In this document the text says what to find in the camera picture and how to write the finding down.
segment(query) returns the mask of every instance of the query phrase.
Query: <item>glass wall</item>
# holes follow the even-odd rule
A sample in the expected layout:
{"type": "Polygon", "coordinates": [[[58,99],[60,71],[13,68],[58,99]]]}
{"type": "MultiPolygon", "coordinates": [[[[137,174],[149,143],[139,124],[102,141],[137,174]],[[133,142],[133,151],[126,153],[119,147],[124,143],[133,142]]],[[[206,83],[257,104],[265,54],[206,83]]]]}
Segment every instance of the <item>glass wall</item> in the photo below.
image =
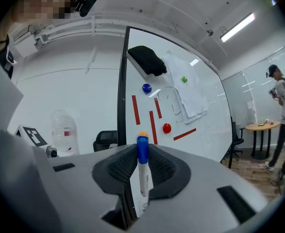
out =
{"type": "MultiPolygon", "coordinates": [[[[276,84],[274,79],[266,78],[268,67],[272,64],[277,65],[285,75],[285,47],[223,81],[236,127],[244,128],[252,123],[264,122],[267,118],[280,121],[282,107],[268,93],[276,84]]],[[[252,137],[250,137],[252,132],[247,132],[247,130],[244,132],[245,142],[240,146],[252,148],[252,137]]],[[[277,143],[278,132],[279,128],[272,130],[272,146],[277,143]]],[[[264,145],[267,145],[268,132],[265,132],[265,134],[264,145]]],[[[257,142],[260,142],[260,136],[261,134],[258,134],[257,142]]]]}
{"type": "MultiPolygon", "coordinates": [[[[241,128],[256,122],[256,113],[247,80],[242,72],[224,80],[223,86],[230,106],[233,122],[236,123],[236,131],[241,137],[241,128]]],[[[239,146],[248,148],[248,143],[252,142],[252,132],[243,131],[244,143],[239,146]]]]}

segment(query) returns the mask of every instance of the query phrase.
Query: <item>wooden floor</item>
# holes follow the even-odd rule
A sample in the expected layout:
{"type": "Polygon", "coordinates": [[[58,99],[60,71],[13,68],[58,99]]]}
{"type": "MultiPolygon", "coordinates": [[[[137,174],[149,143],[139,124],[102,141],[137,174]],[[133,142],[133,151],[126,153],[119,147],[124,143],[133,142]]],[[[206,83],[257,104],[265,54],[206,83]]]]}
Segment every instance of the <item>wooden floor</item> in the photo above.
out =
{"type": "MultiPolygon", "coordinates": [[[[273,172],[269,172],[264,168],[264,162],[269,161],[272,158],[274,150],[271,150],[271,156],[267,160],[257,161],[251,158],[251,150],[243,150],[243,154],[239,155],[239,160],[233,158],[231,170],[254,184],[266,198],[271,201],[280,195],[279,187],[271,185],[271,181],[277,180],[277,174],[279,169],[285,160],[285,148],[283,148],[279,159],[275,165],[273,172]]],[[[229,156],[222,161],[225,166],[229,164],[229,156]]],[[[280,182],[281,193],[285,193],[285,179],[280,182]]]]}

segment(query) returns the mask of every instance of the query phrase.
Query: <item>white sneaker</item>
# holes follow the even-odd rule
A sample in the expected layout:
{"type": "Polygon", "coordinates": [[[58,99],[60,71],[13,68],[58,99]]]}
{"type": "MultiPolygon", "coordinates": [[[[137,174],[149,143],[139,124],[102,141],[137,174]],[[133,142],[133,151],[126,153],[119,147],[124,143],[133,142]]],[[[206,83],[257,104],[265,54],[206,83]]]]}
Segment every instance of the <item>white sneaker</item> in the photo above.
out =
{"type": "Polygon", "coordinates": [[[272,171],[274,170],[274,167],[273,167],[273,166],[269,166],[268,164],[269,164],[269,162],[268,162],[268,161],[265,161],[264,167],[265,167],[268,171],[272,172],[272,171]]]}

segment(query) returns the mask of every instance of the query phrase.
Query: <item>red tape strip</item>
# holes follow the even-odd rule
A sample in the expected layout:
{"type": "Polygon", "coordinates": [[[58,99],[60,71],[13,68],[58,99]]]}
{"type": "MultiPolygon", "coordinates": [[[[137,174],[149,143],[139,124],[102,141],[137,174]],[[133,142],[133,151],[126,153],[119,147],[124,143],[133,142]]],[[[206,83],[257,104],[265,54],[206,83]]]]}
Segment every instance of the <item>red tape strip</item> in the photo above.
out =
{"type": "Polygon", "coordinates": [[[162,118],[162,114],[161,114],[161,109],[160,109],[160,105],[158,103],[157,98],[154,98],[154,101],[155,101],[155,106],[156,106],[157,113],[158,113],[158,118],[161,119],[162,118]]]}
{"type": "Polygon", "coordinates": [[[140,118],[139,118],[139,113],[138,113],[136,96],[132,95],[132,99],[133,99],[134,117],[136,119],[136,125],[139,125],[140,124],[140,118]]]}
{"type": "Polygon", "coordinates": [[[191,133],[193,133],[193,132],[195,132],[195,131],[196,131],[196,129],[192,129],[192,130],[190,130],[190,131],[188,131],[188,132],[185,132],[185,133],[183,133],[183,134],[181,134],[181,135],[179,135],[179,136],[174,137],[173,140],[174,140],[174,141],[175,141],[175,140],[178,140],[178,139],[180,139],[180,138],[182,138],[182,137],[184,137],[184,136],[186,136],[186,135],[188,135],[188,134],[191,134],[191,133]]]}
{"type": "Polygon", "coordinates": [[[156,137],[156,130],[155,130],[153,111],[149,111],[149,113],[150,113],[150,121],[151,121],[151,127],[152,127],[153,141],[154,141],[154,144],[157,144],[157,137],[156,137]]]}

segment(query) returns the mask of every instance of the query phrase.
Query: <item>blue ball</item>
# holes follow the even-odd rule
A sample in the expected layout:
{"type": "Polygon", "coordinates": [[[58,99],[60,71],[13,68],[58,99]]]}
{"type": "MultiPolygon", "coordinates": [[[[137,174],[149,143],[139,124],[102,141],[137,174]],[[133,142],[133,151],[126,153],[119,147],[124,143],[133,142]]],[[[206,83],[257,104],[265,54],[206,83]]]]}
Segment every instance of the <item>blue ball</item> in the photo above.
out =
{"type": "Polygon", "coordinates": [[[145,93],[149,93],[152,91],[152,87],[148,84],[148,83],[145,83],[143,86],[142,86],[142,90],[145,92],[145,93]]]}

